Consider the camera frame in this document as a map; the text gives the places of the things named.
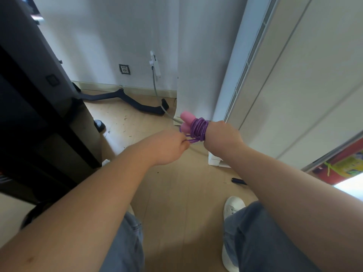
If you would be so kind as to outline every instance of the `black metal stand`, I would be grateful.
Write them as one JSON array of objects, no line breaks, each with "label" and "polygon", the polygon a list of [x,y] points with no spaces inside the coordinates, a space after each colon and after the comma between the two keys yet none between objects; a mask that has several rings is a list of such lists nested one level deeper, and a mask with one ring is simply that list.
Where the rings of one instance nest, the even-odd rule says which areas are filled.
[{"label": "black metal stand", "polygon": [[[138,103],[138,101],[136,101],[136,100],[133,100],[131,97],[129,97],[128,95],[125,94],[125,92],[123,91],[123,88],[120,88],[118,91],[115,91],[115,92],[103,93],[103,94],[99,94],[99,95],[88,95],[88,94],[82,93],[80,88],[77,87],[76,84],[74,84],[73,82],[72,82],[72,84],[75,87],[75,89],[79,92],[79,95],[80,95],[81,99],[83,99],[83,100],[97,101],[97,100],[104,100],[104,99],[118,97],[118,98],[122,99],[123,101],[125,101],[126,103],[133,106],[135,109],[138,109],[139,111],[149,112],[152,114],[160,114],[160,115],[165,114],[165,112],[163,111],[161,106],[158,106],[158,107],[146,106],[146,105],[142,105],[142,104]],[[169,109],[169,105],[164,98],[161,99],[161,104],[163,105],[163,108],[165,110]]]}]

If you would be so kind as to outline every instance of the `shoe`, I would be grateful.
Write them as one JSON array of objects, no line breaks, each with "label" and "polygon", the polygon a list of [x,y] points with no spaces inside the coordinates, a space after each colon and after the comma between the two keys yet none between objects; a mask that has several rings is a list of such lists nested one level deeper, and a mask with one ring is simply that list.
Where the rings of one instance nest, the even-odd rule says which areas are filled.
[{"label": "shoe", "polygon": [[227,217],[233,215],[235,212],[241,210],[244,207],[246,207],[246,205],[243,200],[241,200],[237,196],[230,196],[224,204],[223,218],[226,219]]},{"label": "shoe", "polygon": [[132,215],[135,215],[133,208],[131,207],[131,204],[129,204],[129,207],[127,208],[127,211],[131,213]]},{"label": "shoe", "polygon": [[224,268],[227,269],[227,271],[229,272],[239,272],[239,269],[237,266],[234,266],[232,261],[230,260],[227,250],[225,248],[225,246],[223,245],[222,248],[222,262],[224,265]]}]

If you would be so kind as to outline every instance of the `jump rope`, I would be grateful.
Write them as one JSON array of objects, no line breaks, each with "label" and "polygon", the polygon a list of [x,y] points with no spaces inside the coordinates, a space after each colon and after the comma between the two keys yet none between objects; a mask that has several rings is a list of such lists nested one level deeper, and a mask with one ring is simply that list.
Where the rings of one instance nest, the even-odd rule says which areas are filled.
[{"label": "jump rope", "polygon": [[[154,66],[152,66],[151,69],[152,69],[152,81],[154,84],[155,95],[157,96],[157,99],[161,104],[161,98],[157,95],[157,88],[155,86]],[[196,118],[192,113],[184,111],[180,114],[180,118],[183,121],[180,121],[172,117],[170,114],[168,114],[168,112],[164,109],[163,105],[161,105],[161,108],[168,117],[170,117],[175,122],[181,124],[179,131],[184,133],[186,137],[191,137],[191,139],[188,140],[190,143],[204,141],[206,139],[206,128],[208,127],[207,120],[205,120],[202,117]]]}]

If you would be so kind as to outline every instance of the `electrical outlet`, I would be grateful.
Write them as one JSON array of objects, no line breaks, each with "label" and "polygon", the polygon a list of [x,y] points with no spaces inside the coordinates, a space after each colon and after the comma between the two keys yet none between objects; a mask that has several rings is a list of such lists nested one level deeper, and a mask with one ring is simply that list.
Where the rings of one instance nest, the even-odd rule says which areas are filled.
[{"label": "electrical outlet", "polygon": [[130,73],[130,68],[129,68],[129,65],[122,65],[122,64],[118,64],[120,66],[120,72],[122,74],[131,74]]}]

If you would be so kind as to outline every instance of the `wooden floor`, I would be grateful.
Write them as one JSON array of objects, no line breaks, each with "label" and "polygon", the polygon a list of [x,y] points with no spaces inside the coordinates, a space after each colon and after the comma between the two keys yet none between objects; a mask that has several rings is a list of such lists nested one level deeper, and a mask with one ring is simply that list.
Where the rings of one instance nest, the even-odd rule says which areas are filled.
[{"label": "wooden floor", "polygon": [[[89,94],[101,92],[84,91]],[[156,97],[133,95],[157,106]],[[175,99],[166,99],[174,115]],[[166,115],[145,114],[120,99],[86,103],[94,119],[106,124],[103,159],[155,132],[176,128]],[[239,196],[257,200],[248,188],[233,184],[232,169],[208,165],[208,152],[194,144],[176,162],[149,170],[131,205],[143,223],[146,271],[226,271],[222,265],[223,205]]]}]

